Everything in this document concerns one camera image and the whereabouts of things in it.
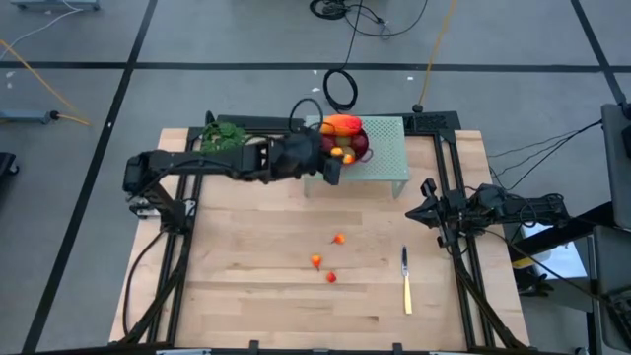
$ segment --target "knife blade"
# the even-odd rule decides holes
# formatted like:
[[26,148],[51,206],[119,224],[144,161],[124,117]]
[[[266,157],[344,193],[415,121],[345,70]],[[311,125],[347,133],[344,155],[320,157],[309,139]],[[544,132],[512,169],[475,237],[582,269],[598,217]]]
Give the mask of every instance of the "knife blade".
[[410,271],[407,268],[407,247],[403,246],[401,250],[401,273],[403,274],[403,304],[405,305],[405,313],[412,314],[412,294],[410,292]]
[[401,274],[403,276],[410,275],[410,271],[407,268],[407,247],[406,246],[403,246],[403,249],[401,251]]

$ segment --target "black cable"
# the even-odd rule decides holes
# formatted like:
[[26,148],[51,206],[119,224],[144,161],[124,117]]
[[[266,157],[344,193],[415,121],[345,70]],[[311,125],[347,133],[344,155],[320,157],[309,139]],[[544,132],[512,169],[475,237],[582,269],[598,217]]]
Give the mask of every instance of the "black cable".
[[536,221],[536,210],[534,209],[534,207],[530,204],[530,202],[528,202],[527,199],[519,196],[519,195],[515,195],[513,193],[508,193],[507,194],[509,197],[511,198],[515,198],[515,199],[520,199],[523,202],[525,202],[526,204],[524,205],[524,207],[522,207],[522,209],[520,209],[520,225],[524,226],[524,227],[528,227],[528,228],[532,228],[534,227],[534,225],[536,225],[536,222],[532,222],[530,225],[526,223],[526,221],[524,221],[524,217],[523,217],[523,213],[524,210],[528,207],[530,208],[530,211],[532,211],[532,219],[534,219]]
[[[359,3],[360,9],[363,6],[363,4],[364,4],[364,0],[360,0],[360,3]],[[348,74],[346,71],[344,71],[344,68],[348,64],[348,59],[351,57],[351,51],[353,50],[353,43],[355,42],[355,35],[357,34],[357,24],[359,23],[359,17],[360,16],[361,16],[361,11],[358,11],[357,12],[357,18],[355,19],[355,30],[353,30],[353,35],[351,36],[351,42],[348,45],[348,52],[346,53],[346,59],[344,60],[344,64],[342,64],[342,66],[339,69],[331,69],[331,70],[328,70],[326,72],[326,74],[324,74],[324,82],[322,84],[322,89],[324,91],[324,96],[326,97],[326,100],[328,101],[328,104],[331,105],[331,107],[333,107],[333,109],[335,109],[335,111],[338,112],[338,113],[340,111],[349,110],[349,109],[353,108],[353,106],[357,102],[357,97],[359,95],[358,88],[357,88],[357,83],[355,83],[355,80],[353,79],[353,77],[350,74]],[[337,102],[336,100],[333,99],[333,97],[331,96],[330,92],[328,91],[328,79],[330,78],[331,74],[333,74],[333,73],[341,74],[344,78],[346,78],[346,80],[350,84],[351,88],[353,89],[353,99],[350,101],[350,103],[348,103],[348,104],[341,104],[341,103]]]
[[[353,7],[359,7],[359,5],[351,5],[348,7],[348,13],[350,13],[350,9]],[[370,15],[364,14],[363,9],[366,9],[370,12],[370,14],[372,15],[372,17]],[[379,32],[379,38],[383,39],[383,40],[389,40],[390,39],[390,35],[392,34],[392,30],[386,25],[386,22],[384,21],[384,19],[380,18],[379,16],[377,16],[377,14],[368,6],[362,6],[361,8],[358,9],[358,11],[360,11],[360,14],[367,18],[368,20],[372,21],[375,25],[378,25],[381,30]],[[351,26],[351,28],[353,27],[353,24],[348,20],[348,18],[346,18],[346,23],[348,25]]]
[[491,174],[493,175],[493,177],[495,177],[495,180],[497,181],[497,183],[499,183],[500,186],[502,186],[502,188],[506,189],[506,187],[504,187],[504,185],[502,184],[502,181],[500,180],[500,178],[497,177],[497,173],[495,173],[495,170],[493,169],[493,167],[491,167],[490,164],[489,164],[489,170],[491,171]]
[[[324,4],[322,11],[317,10],[317,4],[320,2]],[[309,4],[309,10],[324,20],[342,19],[348,11],[346,5],[344,5],[344,0],[313,0]]]
[[158,242],[158,240],[164,233],[165,231],[160,231],[158,235],[154,237],[154,239],[151,240],[151,242],[149,242],[147,246],[144,249],[142,249],[142,251],[140,251],[140,253],[136,257],[136,260],[134,260],[134,263],[131,265],[131,268],[129,269],[129,275],[127,275],[127,284],[125,285],[125,295],[123,296],[123,302],[122,302],[122,331],[125,334],[125,336],[129,335],[129,328],[127,327],[127,309],[129,308],[129,292],[131,290],[131,278],[134,275],[134,271],[136,270],[136,267],[138,266],[140,259],[142,259],[145,253],[147,253],[147,251],[149,251],[149,249]]
[[[393,37],[393,36],[403,35],[403,34],[405,34],[406,32],[408,32],[408,31],[412,30],[412,29],[416,26],[416,24],[418,24],[418,23],[419,23],[419,21],[421,21],[421,18],[423,17],[423,14],[425,13],[425,9],[427,8],[427,3],[428,3],[428,1],[429,1],[429,0],[425,0],[425,4],[423,4],[423,8],[421,9],[420,14],[419,14],[419,15],[418,15],[418,17],[416,18],[416,20],[414,20],[414,22],[412,23],[412,25],[410,25],[409,27],[407,27],[405,30],[402,30],[402,31],[399,31],[399,32],[395,32],[395,33],[390,33],[390,34],[387,34],[387,35],[384,35],[384,34],[370,34],[370,33],[366,33],[366,32],[363,32],[363,31],[358,30],[358,29],[357,29],[357,22],[355,23],[355,26],[353,26],[353,24],[352,24],[352,23],[348,20],[348,17],[346,16],[346,14],[344,14],[344,20],[346,20],[346,23],[348,23],[348,25],[350,25],[350,26],[353,28],[353,31],[357,31],[358,33],[360,33],[360,34],[362,34],[362,35],[364,35],[364,36],[388,37],[388,38],[391,38],[391,37]],[[350,9],[351,7],[355,7],[355,6],[358,6],[358,5],[350,5],[348,8]],[[365,9],[368,9],[371,13],[373,13],[373,14],[375,15],[376,20],[377,20],[377,22],[376,22],[377,24],[381,23],[381,24],[383,24],[383,25],[384,25],[384,21],[383,21],[383,20],[382,20],[379,16],[377,16],[373,10],[370,10],[370,9],[369,9],[368,7],[366,7],[366,6],[361,6],[361,3],[360,3],[360,5],[359,5],[359,6],[360,6],[360,10],[361,10],[361,8],[365,8]]]
[[515,232],[513,233],[513,236],[511,237],[511,243],[513,243],[515,241],[515,237],[517,236],[517,234],[520,232],[520,228],[522,227],[521,224],[519,224],[517,226],[517,228],[515,229]]
[[567,142],[569,142],[572,138],[576,137],[577,135],[585,132],[586,130],[597,126],[599,124],[602,123],[602,120],[599,120],[597,122],[594,122],[590,125],[587,125],[584,128],[579,129],[578,131],[576,131],[575,133],[573,133],[571,136],[563,139],[563,141],[557,145],[554,149],[552,149],[548,154],[546,154],[543,158],[541,158],[540,161],[538,161],[532,168],[530,168],[522,177],[520,177],[520,179],[517,180],[517,182],[515,182],[513,184],[513,186],[511,186],[510,188],[507,188],[507,191],[510,191],[512,189],[514,189],[518,184],[520,184],[520,182],[522,182],[522,180],[524,180],[536,167],[538,167],[541,163],[543,163],[543,161],[545,161],[549,156],[551,156],[554,152],[556,152],[559,148],[563,147],[564,144],[566,144]]
[[508,151],[503,152],[503,153],[494,154],[494,155],[489,155],[489,156],[486,156],[486,157],[487,157],[487,158],[498,158],[498,157],[502,157],[502,156],[505,156],[505,155],[507,155],[507,154],[516,153],[516,152],[522,151],[522,150],[527,149],[527,148],[532,148],[532,147],[536,147],[536,146],[541,145],[541,144],[545,144],[545,143],[547,143],[547,142],[549,142],[549,141],[551,141],[551,140],[557,139],[557,138],[563,138],[563,137],[565,137],[565,136],[567,136],[567,135],[570,135],[570,134],[572,134],[572,133],[576,133],[576,132],[578,132],[578,131],[579,131],[578,129],[575,129],[575,130],[573,130],[573,131],[569,131],[569,132],[565,132],[565,133],[563,133],[563,134],[559,134],[558,136],[550,137],[550,138],[548,138],[548,139],[546,139],[546,140],[544,140],[544,141],[541,141],[541,142],[536,142],[536,143],[528,144],[528,145],[526,145],[526,146],[523,146],[522,148],[511,149],[511,150],[508,150]]
[[[353,98],[348,104],[341,104],[337,102],[331,96],[328,90],[328,79],[331,76],[331,74],[335,74],[335,73],[341,74],[344,78],[346,78],[346,81],[348,81],[348,84],[350,84],[351,89],[353,90]],[[326,72],[326,74],[324,74],[324,82],[322,84],[322,90],[324,91],[324,96],[326,97],[328,104],[331,105],[331,107],[333,107],[333,109],[335,109],[337,113],[340,113],[341,111],[350,110],[357,103],[357,97],[359,95],[359,92],[358,92],[359,89],[357,87],[357,83],[355,82],[355,79],[353,79],[353,77],[350,74],[348,74],[346,71],[342,69],[330,69]]]
[[534,262],[535,264],[537,264],[537,265],[541,266],[543,269],[545,269],[546,271],[548,271],[549,273],[551,273],[552,275],[554,275],[554,276],[555,276],[556,278],[558,278],[559,280],[561,280],[561,281],[563,281],[563,282],[565,282],[565,283],[569,284],[570,286],[572,286],[572,287],[574,287],[575,289],[577,289],[577,290],[581,291],[582,293],[584,293],[585,295],[589,296],[590,298],[593,298],[593,299],[595,299],[595,300],[597,300],[597,301],[603,302],[604,304],[606,304],[606,305],[608,305],[608,306],[611,306],[611,307],[612,307],[612,305],[611,305],[611,304],[610,304],[607,300],[605,300],[604,298],[602,298],[602,297],[600,297],[600,296],[598,296],[598,295],[593,294],[592,292],[590,292],[590,291],[588,291],[588,290],[584,289],[583,287],[581,287],[581,286],[579,286],[579,285],[575,284],[574,282],[572,282],[572,281],[570,281],[570,280],[566,279],[565,277],[563,277],[563,276],[559,275],[558,273],[554,272],[554,271],[553,271],[553,270],[551,270],[549,267],[545,266],[544,264],[542,264],[541,262],[539,262],[538,260],[536,260],[536,259],[535,259],[534,257],[532,257],[531,255],[528,255],[528,254],[527,254],[527,253],[525,253],[523,250],[521,250],[520,248],[516,247],[513,243],[510,243],[509,241],[507,241],[507,240],[506,240],[506,238],[502,237],[501,235],[499,235],[499,234],[497,234],[497,233],[495,233],[495,232],[493,232],[493,231],[486,230],[486,229],[484,230],[484,232],[490,233],[490,234],[492,234],[492,235],[494,235],[494,236],[498,237],[498,238],[499,238],[499,239],[501,239],[504,243],[506,243],[506,245],[507,245],[509,248],[512,248],[514,251],[518,252],[521,256],[529,258],[530,260],[532,260],[532,262]]
[[298,109],[298,107],[302,103],[305,103],[305,102],[310,102],[310,103],[314,104],[315,107],[317,108],[317,114],[319,114],[319,123],[320,123],[320,127],[317,130],[319,130],[321,128],[322,124],[324,123],[324,113],[322,112],[322,107],[317,103],[317,101],[312,99],[312,98],[300,99],[292,107],[292,111],[289,113],[289,118],[287,120],[289,131],[292,132],[292,133],[298,133],[300,131],[300,128],[297,129],[297,130],[294,130],[294,127],[292,126],[292,120],[294,119],[294,113],[296,113],[296,109]]
[[[454,253],[452,252],[452,248],[447,246],[445,247],[445,250],[447,251],[447,254],[449,254],[450,256],[454,256]],[[464,249],[460,252],[460,255],[458,255],[457,257],[462,257],[463,255],[466,254],[466,252],[469,251],[469,246],[464,247]]]
[[550,146],[548,146],[548,147],[546,147],[546,148],[543,148],[543,149],[541,149],[541,150],[537,151],[536,153],[534,153],[534,154],[531,154],[531,155],[527,156],[524,160],[520,161],[520,162],[519,162],[519,163],[517,163],[517,164],[513,164],[513,165],[511,165],[511,166],[509,166],[509,167],[507,167],[507,168],[504,168],[502,171],[500,171],[500,173],[499,173],[499,174],[496,174],[496,175],[495,175],[495,177],[496,177],[496,178],[498,178],[498,177],[502,176],[503,174],[505,174],[507,171],[512,170],[512,169],[514,169],[514,168],[518,168],[518,167],[520,167],[520,166],[524,165],[525,163],[527,163],[527,161],[529,161],[530,159],[532,159],[532,158],[534,158],[534,157],[538,156],[539,154],[544,153],[544,152],[547,152],[547,151],[549,151],[550,149],[555,148],[557,145],[561,144],[561,142],[563,142],[565,139],[567,139],[567,138],[561,139],[561,140],[559,140],[558,142],[553,143],[553,144],[551,144]]

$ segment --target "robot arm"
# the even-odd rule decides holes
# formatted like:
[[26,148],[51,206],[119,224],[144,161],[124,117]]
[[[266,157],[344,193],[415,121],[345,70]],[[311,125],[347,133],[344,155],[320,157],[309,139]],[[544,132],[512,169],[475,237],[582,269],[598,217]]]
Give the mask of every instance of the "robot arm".
[[[569,220],[570,216],[563,203],[563,196],[549,194],[538,198],[521,198],[508,193],[503,188],[481,184],[469,198],[460,190],[448,191],[438,198],[434,193],[436,184],[431,178],[421,185],[426,197],[423,204],[405,213],[407,218],[420,222],[429,228],[438,228],[438,244],[441,248],[458,243],[458,237],[475,237],[484,229],[498,223],[536,222],[543,225],[558,225]],[[509,349],[527,349],[502,323],[483,293],[473,282],[461,255],[454,256],[456,277],[466,288],[480,312],[486,316],[498,337]]]
[[562,225],[570,216],[560,194],[522,198],[492,184],[482,183],[471,197],[459,190],[438,198],[431,178],[421,186],[423,204],[405,213],[405,217],[429,228],[439,228],[439,246],[457,243],[457,236],[477,236],[493,224],[535,222],[545,226]]
[[159,184],[161,178],[166,175],[223,175],[235,180],[269,183],[320,172],[326,182],[337,185],[341,158],[322,152],[321,142],[318,131],[302,128],[282,138],[267,138],[211,154],[144,152],[127,161],[123,190],[130,196],[132,212],[141,216],[143,209],[155,209],[160,213],[163,230],[180,233],[190,220],[186,212],[188,207],[183,201],[169,196]]

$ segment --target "wooden tabletop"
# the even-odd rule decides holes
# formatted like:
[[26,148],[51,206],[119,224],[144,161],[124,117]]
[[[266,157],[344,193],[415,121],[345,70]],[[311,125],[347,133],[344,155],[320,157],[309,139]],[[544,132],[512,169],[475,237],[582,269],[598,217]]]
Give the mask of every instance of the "wooden tabletop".
[[[159,148],[183,150],[186,133],[163,130]],[[480,132],[458,131],[456,138],[464,183],[489,182]],[[307,199],[301,180],[263,185],[205,177],[175,345],[246,348],[257,339],[261,348],[388,350],[400,342],[406,350],[465,350],[451,258],[437,246],[437,230],[403,216],[423,201],[425,178],[439,181],[433,141],[408,137],[405,144],[411,178],[397,200],[381,182],[315,183]],[[450,180],[455,186],[453,175]],[[162,180],[172,193],[176,183],[177,177]],[[157,219],[139,222],[129,264],[158,229]],[[501,233],[499,226],[491,229]],[[340,232],[346,243],[332,245]],[[129,324],[153,300],[165,241],[134,274]],[[402,245],[408,248],[410,316],[403,311]],[[313,253],[322,255],[321,272],[312,268]],[[481,236],[478,255],[491,306],[528,343],[506,245]],[[328,270],[335,271],[336,283],[325,280]],[[469,300],[482,344],[478,311]],[[122,337],[121,306],[112,340]],[[168,301],[163,309],[163,336],[170,307]]]

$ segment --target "wire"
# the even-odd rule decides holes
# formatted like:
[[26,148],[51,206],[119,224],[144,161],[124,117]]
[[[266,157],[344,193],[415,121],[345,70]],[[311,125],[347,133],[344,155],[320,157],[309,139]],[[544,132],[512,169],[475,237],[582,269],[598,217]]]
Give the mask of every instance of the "wire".
[[83,125],[87,125],[87,126],[92,125],[92,124],[90,124],[90,122],[85,121],[85,120],[83,120],[83,119],[81,119],[81,118],[77,118],[77,117],[69,116],[69,115],[66,115],[66,114],[61,114],[61,113],[58,113],[58,114],[57,114],[57,117],[59,117],[59,118],[65,118],[65,119],[69,119],[69,120],[71,120],[71,121],[75,121],[75,122],[77,122],[77,123],[81,123],[81,124],[83,124]]
[[13,42],[11,42],[11,44],[7,47],[7,49],[5,49],[5,50],[2,52],[2,54],[0,54],[0,61],[2,61],[2,59],[4,59],[4,56],[5,56],[5,55],[7,55],[7,53],[10,51],[9,49],[10,49],[10,48],[13,48],[13,47],[14,47],[16,44],[18,44],[18,42],[20,42],[22,39],[25,39],[25,38],[27,38],[27,37],[29,37],[29,36],[35,35],[35,34],[37,34],[37,33],[41,32],[41,31],[44,31],[44,30],[48,29],[49,27],[51,27],[52,25],[54,25],[55,23],[57,23],[57,21],[59,21],[59,20],[61,20],[61,19],[65,18],[65,17],[67,17],[67,16],[70,16],[70,15],[73,15],[73,14],[76,14],[76,13],[79,13],[79,12],[82,12],[82,11],[83,11],[82,9],[77,9],[77,8],[75,8],[75,7],[70,6],[70,4],[68,4],[68,2],[66,2],[66,0],[62,0],[62,1],[63,1],[63,3],[64,3],[64,4],[65,4],[65,5],[66,5],[66,6],[67,6],[67,7],[68,7],[71,11],[69,11],[69,12],[67,12],[67,13],[65,13],[65,14],[63,14],[63,15],[61,15],[61,16],[59,16],[59,17],[57,17],[56,19],[54,19],[54,20],[52,20],[51,22],[49,22],[49,23],[48,23],[48,25],[46,25],[46,26],[44,26],[44,27],[42,27],[42,28],[39,28],[39,29],[34,30],[34,31],[31,31],[31,32],[29,32],[29,33],[27,33],[27,34],[25,34],[25,35],[21,35],[21,36],[19,36],[18,38],[16,38],[16,40],[14,40]]
[[565,132],[565,133],[563,133],[563,134],[559,134],[558,136],[554,136],[554,137],[548,138],[548,139],[546,139],[546,140],[544,140],[544,141],[541,141],[541,142],[536,142],[536,143],[528,144],[528,145],[526,145],[526,146],[523,146],[522,148],[511,149],[511,150],[508,150],[508,151],[503,152],[503,153],[500,153],[500,154],[489,155],[489,156],[486,156],[486,157],[487,157],[487,158],[498,158],[498,157],[502,157],[502,156],[505,156],[505,155],[510,154],[510,153],[519,152],[519,151],[522,151],[522,150],[527,149],[527,148],[536,147],[536,146],[538,146],[538,145],[545,144],[545,143],[547,143],[547,142],[549,142],[549,141],[551,141],[551,140],[557,139],[557,138],[563,138],[563,137],[565,137],[565,136],[567,136],[567,135],[570,135],[570,134],[572,134],[572,133],[576,133],[576,132],[578,132],[578,131],[579,131],[578,129],[575,129],[575,130],[573,130],[573,131]]
[[559,140],[558,142],[556,142],[556,143],[554,143],[554,144],[550,145],[549,147],[543,148],[543,149],[541,149],[541,150],[537,151],[536,153],[529,155],[527,158],[525,158],[524,160],[520,161],[519,163],[514,164],[514,165],[511,165],[511,166],[509,166],[509,167],[507,167],[507,168],[503,169],[503,170],[502,170],[499,174],[496,174],[496,177],[500,177],[500,176],[502,176],[503,174],[505,174],[507,171],[512,170],[512,169],[514,169],[514,168],[518,168],[518,167],[522,166],[523,164],[527,163],[527,161],[529,161],[530,159],[532,159],[532,158],[534,158],[534,157],[538,156],[539,154],[541,154],[541,153],[543,153],[543,152],[549,151],[549,150],[550,150],[550,149],[552,149],[552,148],[555,148],[556,146],[558,146],[559,144],[561,144],[563,141],[564,141],[564,139],[561,139],[561,140]]
[[147,246],[142,249],[142,251],[140,251],[136,259],[134,260],[134,263],[131,265],[131,268],[129,269],[129,275],[127,275],[127,283],[125,285],[125,295],[124,295],[124,299],[122,303],[122,331],[125,334],[125,336],[129,335],[129,328],[127,327],[127,309],[129,308],[129,293],[131,291],[131,278],[134,275],[134,271],[136,271],[136,267],[138,267],[138,263],[140,263],[140,259],[142,259],[145,253],[147,253],[147,251],[149,251],[149,249],[158,242],[158,240],[164,233],[165,231],[160,231],[158,235],[154,237],[154,239],[151,240],[151,242],[149,242]]
[[[379,34],[371,34],[371,33],[366,33],[366,32],[363,32],[363,31],[361,31],[361,30],[358,30],[358,29],[357,29],[357,24],[355,24],[355,26],[353,26],[353,24],[350,22],[350,20],[348,20],[348,17],[346,16],[346,15],[348,14],[348,12],[349,12],[349,11],[347,11],[347,13],[346,13],[346,14],[344,14],[344,20],[346,20],[346,23],[347,23],[348,25],[350,25],[350,26],[353,28],[353,30],[354,30],[354,31],[357,31],[358,33],[360,33],[360,34],[362,34],[362,35],[364,35],[364,36],[383,37],[383,38],[386,38],[386,39],[390,39],[390,38],[392,38],[392,37],[394,37],[394,36],[403,35],[403,34],[405,34],[405,33],[409,32],[410,30],[412,30],[412,29],[416,26],[416,24],[418,24],[418,23],[419,23],[419,21],[421,21],[421,18],[423,17],[423,14],[425,13],[425,9],[427,8],[427,3],[428,3],[428,1],[429,1],[429,0],[425,0],[425,4],[423,4],[423,8],[421,9],[421,12],[419,13],[419,15],[418,15],[418,17],[416,18],[416,20],[414,20],[414,22],[412,23],[412,25],[408,26],[405,30],[402,30],[402,31],[399,31],[399,32],[395,32],[395,33],[393,33],[392,31],[390,31],[390,29],[387,27],[387,25],[386,25],[386,23],[384,22],[384,20],[383,20],[382,18],[380,18],[379,16],[377,16],[377,14],[375,14],[375,12],[374,12],[373,10],[371,10],[371,9],[370,9],[369,7],[367,7],[367,6],[361,6],[361,5],[350,5],[350,6],[348,6],[348,8],[347,8],[347,9],[348,9],[348,10],[350,10],[350,9],[351,9],[351,8],[353,8],[353,7],[358,7],[358,6],[359,6],[359,7],[360,7],[360,9],[359,9],[358,11],[360,11],[362,8],[363,8],[363,9],[366,9],[366,10],[368,10],[368,11],[370,11],[370,12],[371,12],[371,14],[373,14],[373,16],[375,16],[375,19],[374,19],[374,20],[373,20],[373,19],[370,19],[370,17],[369,17],[369,16],[367,16],[367,15],[364,15],[364,16],[365,16],[365,17],[367,17],[368,19],[370,19],[371,21],[373,21],[375,24],[378,24],[378,25],[381,25],[381,26],[382,26],[382,31],[381,31]],[[390,31],[390,33],[389,33],[389,34],[384,35],[384,30],[389,30],[389,31]]]
[[513,233],[513,236],[511,237],[511,243],[513,243],[515,241],[515,238],[517,237],[517,234],[520,232],[520,228],[522,227],[522,224],[519,224],[516,229],[515,232]]
[[522,209],[520,209],[520,226],[525,226],[528,228],[532,228],[534,227],[534,225],[536,225],[536,222],[532,222],[531,224],[528,224],[525,220],[524,220],[524,210],[528,207],[530,208],[530,211],[532,212],[532,219],[534,219],[536,221],[536,210],[534,209],[534,207],[530,204],[530,202],[528,202],[528,200],[526,198],[523,198],[519,195],[515,195],[513,193],[507,193],[507,196],[509,196],[509,198],[514,198],[514,199],[520,199],[522,200],[525,205],[522,207]]
[[521,256],[523,257],[527,257],[530,260],[532,260],[532,262],[534,262],[535,264],[541,266],[543,269],[545,269],[546,271],[548,271],[549,273],[551,273],[552,275],[554,275],[556,278],[558,278],[559,280],[569,284],[570,286],[574,287],[575,289],[581,291],[582,293],[584,293],[585,295],[589,296],[590,298],[593,298],[597,301],[603,302],[604,304],[608,305],[608,306],[612,306],[607,300],[605,300],[604,298],[593,294],[592,292],[584,289],[583,287],[575,284],[574,282],[566,279],[565,277],[559,275],[558,273],[554,272],[553,270],[551,270],[549,267],[545,266],[544,264],[542,264],[541,262],[539,262],[538,260],[536,260],[534,257],[532,257],[531,255],[528,255],[527,253],[525,253],[523,250],[521,250],[520,248],[516,247],[513,243],[509,242],[506,240],[506,238],[502,237],[501,235],[493,232],[493,231],[489,231],[487,229],[484,230],[484,232],[486,233],[490,233],[496,237],[498,237],[499,239],[501,239],[504,243],[506,243],[506,245],[509,248],[512,248],[514,251],[518,252]]
[[504,185],[502,184],[502,181],[500,180],[500,178],[497,177],[497,173],[495,173],[495,170],[493,169],[493,167],[491,167],[490,164],[489,164],[489,171],[491,171],[491,174],[493,175],[493,177],[495,177],[495,180],[497,181],[497,183],[499,183],[500,186],[502,186],[502,188],[506,189],[506,187],[504,187]]
[[324,113],[322,112],[322,107],[317,103],[316,100],[312,99],[312,98],[304,98],[304,99],[300,99],[293,107],[292,107],[292,111],[289,113],[289,118],[287,120],[287,126],[289,128],[289,131],[292,133],[298,133],[299,130],[294,130],[294,127],[292,126],[292,120],[294,119],[294,113],[296,113],[296,109],[298,109],[298,107],[305,102],[310,102],[313,103],[315,105],[315,107],[317,108],[317,114],[319,115],[319,122],[320,122],[320,127],[321,125],[324,123]]
[[[364,0],[359,1],[359,7],[361,8],[364,4]],[[351,43],[348,45],[348,53],[346,53],[346,60],[344,60],[344,65],[338,70],[343,70],[348,64],[348,59],[351,57],[351,51],[353,50],[353,42],[355,42],[355,35],[357,34],[357,24],[359,24],[359,17],[361,15],[361,11],[357,12],[357,18],[355,18],[355,28],[353,29],[353,35],[351,36]]]
[[[452,248],[447,246],[445,247],[445,250],[447,251],[447,254],[449,254],[450,256],[454,256],[454,253],[452,252]],[[463,255],[466,254],[466,252],[469,251],[469,246],[464,247],[464,249],[460,252],[460,254],[457,256],[458,258],[462,257]]]
[[41,84],[44,85],[48,89],[48,91],[51,94],[53,94],[58,100],[60,100],[64,105],[66,105],[66,107],[69,110],[71,110],[73,113],[75,113],[78,116],[83,116],[83,114],[81,114],[76,107],[74,107],[72,104],[70,104],[70,102],[68,102],[63,96],[61,96],[61,94],[57,93],[54,89],[52,89],[52,87],[50,85],[48,85],[48,83],[46,83],[46,81],[43,80],[43,78],[41,76],[39,76],[39,74],[31,67],[31,65],[29,65],[29,63],[27,63],[27,61],[24,60],[20,56],[20,54],[18,54],[11,46],[9,46],[9,44],[7,44],[7,42],[5,42],[4,40],[0,39],[0,44],[4,45],[7,48],[7,50],[11,54],[13,54],[13,56],[15,56],[22,63],[22,65],[24,65],[33,75],[35,75],[35,77],[41,82]]
[[549,156],[551,156],[554,152],[556,152],[557,150],[559,150],[559,148],[563,147],[564,144],[566,144],[567,142],[569,142],[572,138],[576,137],[577,135],[585,132],[586,130],[597,126],[599,124],[602,123],[602,120],[596,121],[592,124],[587,125],[584,128],[579,129],[578,131],[576,131],[575,133],[573,133],[571,136],[565,138],[562,140],[562,142],[560,144],[558,144],[554,149],[552,149],[548,154],[546,154],[543,158],[541,158],[541,160],[539,160],[534,166],[532,166],[532,168],[530,168],[522,177],[520,177],[520,179],[517,180],[517,182],[515,182],[513,184],[513,186],[511,186],[510,188],[507,188],[507,191],[510,191],[512,189],[514,189],[515,187],[517,187],[518,184],[520,184],[520,182],[522,182],[530,173],[532,173],[532,171],[538,167],[541,163],[543,163]]
[[447,28],[450,24],[450,18],[454,13],[454,8],[456,7],[456,0],[452,0],[450,4],[450,10],[447,12],[445,18],[443,19],[443,27],[441,31],[438,33],[438,37],[436,38],[436,43],[434,43],[434,48],[432,49],[432,54],[430,54],[430,61],[427,64],[427,70],[425,71],[425,80],[423,81],[423,90],[421,91],[421,97],[418,100],[418,105],[423,105],[423,99],[425,99],[425,93],[427,92],[427,88],[430,85],[430,73],[432,71],[432,65],[434,64],[434,58],[436,57],[436,53],[438,53],[438,48],[441,46],[441,40],[443,40],[443,35],[447,31]]
[[[321,12],[317,10],[317,4],[320,2],[324,3]],[[313,0],[309,4],[309,9],[314,15],[325,20],[339,20],[344,17],[347,11],[343,0]]]
[[[363,7],[363,4],[364,4],[364,0],[360,0],[359,2],[360,9]],[[344,68],[346,68],[346,65],[348,64],[348,59],[351,57],[351,52],[353,51],[353,43],[355,42],[355,35],[357,34],[357,24],[359,23],[359,17],[361,16],[361,14],[362,14],[361,11],[357,12],[357,18],[355,19],[355,29],[353,30],[353,35],[351,36],[351,42],[348,45],[348,52],[346,53],[346,59],[344,60],[344,64],[342,64],[342,66],[339,69],[330,69],[326,71],[326,74],[324,74],[322,90],[324,91],[324,96],[326,97],[328,104],[331,105],[331,107],[333,107],[333,109],[335,109],[337,113],[340,113],[343,110],[349,110],[353,108],[353,106],[357,102],[357,97],[359,95],[357,83],[355,82],[355,79],[353,79],[353,77],[350,74],[344,71]],[[351,86],[351,89],[353,90],[353,98],[348,104],[341,104],[337,102],[336,100],[333,99],[330,92],[328,91],[328,79],[334,73],[339,73],[344,78],[346,78],[346,80]]]

